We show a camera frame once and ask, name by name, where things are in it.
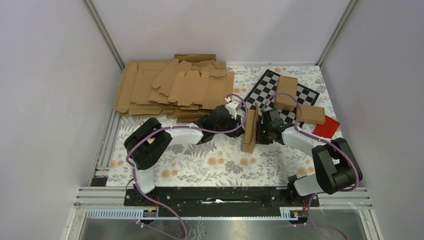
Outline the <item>brown cardboard box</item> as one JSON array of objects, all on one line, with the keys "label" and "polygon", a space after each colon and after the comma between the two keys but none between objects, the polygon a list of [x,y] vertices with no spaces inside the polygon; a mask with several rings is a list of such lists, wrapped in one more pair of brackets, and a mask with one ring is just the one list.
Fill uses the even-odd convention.
[{"label": "brown cardboard box", "polygon": [[257,121],[259,118],[259,108],[257,105],[252,106],[247,111],[247,119],[245,123],[245,133],[243,137],[243,143],[241,151],[244,153],[252,154],[256,146],[257,138]]}]

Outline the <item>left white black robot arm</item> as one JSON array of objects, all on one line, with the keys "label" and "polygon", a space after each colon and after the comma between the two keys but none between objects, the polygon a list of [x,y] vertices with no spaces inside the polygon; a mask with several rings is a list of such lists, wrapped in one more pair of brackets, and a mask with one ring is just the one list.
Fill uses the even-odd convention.
[{"label": "left white black robot arm", "polygon": [[124,141],[126,161],[132,167],[136,199],[144,206],[155,200],[154,165],[173,145],[201,145],[215,135],[237,138],[244,134],[244,120],[225,107],[217,107],[198,120],[186,124],[162,124],[155,117],[146,120]]}]

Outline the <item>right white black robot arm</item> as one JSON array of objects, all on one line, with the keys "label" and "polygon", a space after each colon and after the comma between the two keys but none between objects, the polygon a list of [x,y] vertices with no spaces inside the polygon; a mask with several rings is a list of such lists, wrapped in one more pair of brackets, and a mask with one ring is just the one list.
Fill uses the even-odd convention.
[{"label": "right white black robot arm", "polygon": [[301,205],[315,193],[332,195],[356,188],[363,179],[349,143],[342,137],[330,140],[307,133],[296,124],[286,123],[277,109],[261,112],[257,121],[256,143],[279,143],[301,151],[313,160],[314,173],[289,179],[287,201]]}]

